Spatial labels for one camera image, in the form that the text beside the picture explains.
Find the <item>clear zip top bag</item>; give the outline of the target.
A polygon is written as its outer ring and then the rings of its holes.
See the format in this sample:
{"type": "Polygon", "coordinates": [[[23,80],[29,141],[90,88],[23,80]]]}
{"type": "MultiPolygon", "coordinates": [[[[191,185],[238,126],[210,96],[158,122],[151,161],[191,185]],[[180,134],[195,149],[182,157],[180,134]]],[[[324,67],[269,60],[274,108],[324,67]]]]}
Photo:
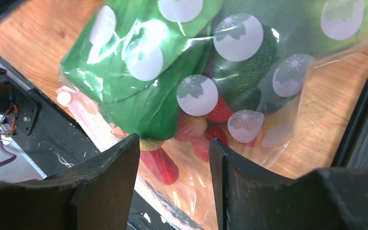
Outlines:
{"type": "MultiPolygon", "coordinates": [[[[227,144],[239,154],[259,165],[270,168],[287,147],[294,134],[301,92],[308,71],[327,65],[339,58],[357,52],[365,46],[357,45],[326,57],[311,52],[309,20],[302,0],[222,0],[221,11],[212,21],[211,49],[201,74],[186,77],[178,86],[176,99],[179,108],[192,116],[210,113],[220,97],[212,80],[213,52],[224,59],[240,62],[255,55],[262,45],[263,26],[279,34],[295,35],[300,51],[285,58],[273,74],[273,88],[281,97],[295,96],[277,112],[265,115],[252,110],[233,112],[223,129],[229,135],[227,144]]],[[[129,135],[120,127],[108,123],[98,103],[77,90],[62,74],[63,87],[58,90],[58,101],[67,106],[83,129],[100,150],[129,135]]],[[[169,208],[183,212],[196,222],[199,230],[218,228],[209,162],[200,160],[189,142],[172,138],[163,140],[162,148],[179,169],[179,177],[172,185],[161,183],[140,160],[135,191],[160,214],[171,220],[169,208]]]]}

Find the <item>pale green cabbage toy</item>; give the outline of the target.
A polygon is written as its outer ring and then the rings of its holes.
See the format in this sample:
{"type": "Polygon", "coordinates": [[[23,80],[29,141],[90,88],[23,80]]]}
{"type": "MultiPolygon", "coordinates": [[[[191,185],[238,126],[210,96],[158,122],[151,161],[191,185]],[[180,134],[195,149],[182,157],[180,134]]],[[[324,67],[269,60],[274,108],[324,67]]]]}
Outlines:
{"type": "Polygon", "coordinates": [[[326,57],[368,42],[368,0],[304,0],[311,52],[326,57]]]}

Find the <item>red chili toy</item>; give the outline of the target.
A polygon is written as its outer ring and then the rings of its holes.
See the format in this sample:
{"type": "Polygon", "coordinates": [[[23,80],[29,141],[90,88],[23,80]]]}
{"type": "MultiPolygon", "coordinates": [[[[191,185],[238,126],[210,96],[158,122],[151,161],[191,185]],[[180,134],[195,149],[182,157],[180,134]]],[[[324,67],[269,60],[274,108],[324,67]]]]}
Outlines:
{"type": "Polygon", "coordinates": [[[178,166],[162,148],[164,141],[140,140],[140,159],[164,185],[172,185],[179,177],[178,166]]]}

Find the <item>green avocado toy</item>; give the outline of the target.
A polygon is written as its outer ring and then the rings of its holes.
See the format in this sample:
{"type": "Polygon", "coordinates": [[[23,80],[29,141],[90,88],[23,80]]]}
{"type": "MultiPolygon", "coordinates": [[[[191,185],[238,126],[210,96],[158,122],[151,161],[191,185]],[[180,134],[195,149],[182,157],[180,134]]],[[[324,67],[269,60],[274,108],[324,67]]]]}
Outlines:
{"type": "Polygon", "coordinates": [[[301,47],[293,34],[282,32],[276,39],[268,26],[263,26],[263,32],[261,47],[247,60],[233,62],[224,59],[217,51],[213,52],[211,78],[233,112],[252,110],[270,115],[295,98],[277,95],[272,81],[277,66],[301,47]]]}

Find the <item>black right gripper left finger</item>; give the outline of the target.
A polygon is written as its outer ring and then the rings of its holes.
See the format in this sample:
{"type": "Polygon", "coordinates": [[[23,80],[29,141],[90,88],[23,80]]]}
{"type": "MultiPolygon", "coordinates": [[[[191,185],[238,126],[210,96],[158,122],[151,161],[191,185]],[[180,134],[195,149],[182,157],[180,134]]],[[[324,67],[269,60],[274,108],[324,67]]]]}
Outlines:
{"type": "Polygon", "coordinates": [[[124,230],[139,158],[132,134],[43,180],[0,181],[0,230],[124,230]]]}

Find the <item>green bok choy toy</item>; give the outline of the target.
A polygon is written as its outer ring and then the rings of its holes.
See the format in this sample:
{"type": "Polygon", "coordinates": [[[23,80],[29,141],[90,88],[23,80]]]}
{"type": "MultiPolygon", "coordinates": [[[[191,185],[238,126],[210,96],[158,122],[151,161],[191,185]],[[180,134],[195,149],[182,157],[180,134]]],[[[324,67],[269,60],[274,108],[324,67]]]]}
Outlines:
{"type": "Polygon", "coordinates": [[[106,0],[60,63],[108,123],[142,139],[177,131],[177,88],[201,74],[221,0],[106,0]]]}

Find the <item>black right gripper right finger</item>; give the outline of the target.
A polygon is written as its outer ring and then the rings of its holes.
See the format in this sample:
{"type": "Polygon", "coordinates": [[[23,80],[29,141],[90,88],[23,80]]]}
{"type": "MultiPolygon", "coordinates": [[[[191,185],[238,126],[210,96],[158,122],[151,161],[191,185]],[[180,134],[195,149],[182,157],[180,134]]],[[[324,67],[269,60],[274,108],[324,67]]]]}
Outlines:
{"type": "Polygon", "coordinates": [[[368,169],[274,173],[222,140],[209,144],[220,230],[368,230],[368,169]]]}

